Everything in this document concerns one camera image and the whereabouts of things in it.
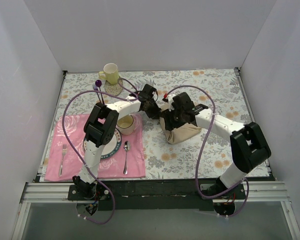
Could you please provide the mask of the beige cloth napkin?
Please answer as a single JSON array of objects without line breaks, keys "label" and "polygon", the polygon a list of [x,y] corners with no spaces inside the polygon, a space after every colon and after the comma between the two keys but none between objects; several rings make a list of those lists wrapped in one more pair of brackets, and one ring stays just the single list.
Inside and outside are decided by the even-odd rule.
[{"label": "beige cloth napkin", "polygon": [[184,142],[201,133],[201,128],[193,124],[186,123],[179,128],[171,131],[165,129],[165,120],[163,117],[159,118],[160,126],[169,144],[174,145]]}]

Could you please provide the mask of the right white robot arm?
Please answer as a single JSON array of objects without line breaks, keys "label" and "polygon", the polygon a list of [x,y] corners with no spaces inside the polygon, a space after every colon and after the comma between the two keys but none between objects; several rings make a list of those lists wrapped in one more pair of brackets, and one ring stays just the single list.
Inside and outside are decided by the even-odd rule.
[{"label": "right white robot arm", "polygon": [[198,189],[205,199],[220,197],[227,199],[235,192],[235,187],[271,156],[270,147],[260,126],[255,122],[244,124],[235,122],[210,109],[204,104],[195,105],[186,92],[178,95],[165,94],[163,101],[168,108],[161,112],[166,130],[173,130],[185,124],[207,129],[230,143],[232,164],[207,189]]}]

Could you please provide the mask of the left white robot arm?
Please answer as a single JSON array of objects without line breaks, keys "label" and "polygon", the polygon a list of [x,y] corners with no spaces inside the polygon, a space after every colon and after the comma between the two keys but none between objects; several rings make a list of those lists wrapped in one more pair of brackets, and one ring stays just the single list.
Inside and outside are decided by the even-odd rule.
[{"label": "left white robot arm", "polygon": [[111,104],[97,103],[93,107],[84,127],[86,150],[83,167],[72,177],[77,192],[85,199],[96,196],[99,163],[105,146],[112,140],[119,119],[132,113],[145,112],[151,119],[158,119],[160,108],[154,95],[157,90],[146,84],[141,91],[133,92],[126,98]]}]

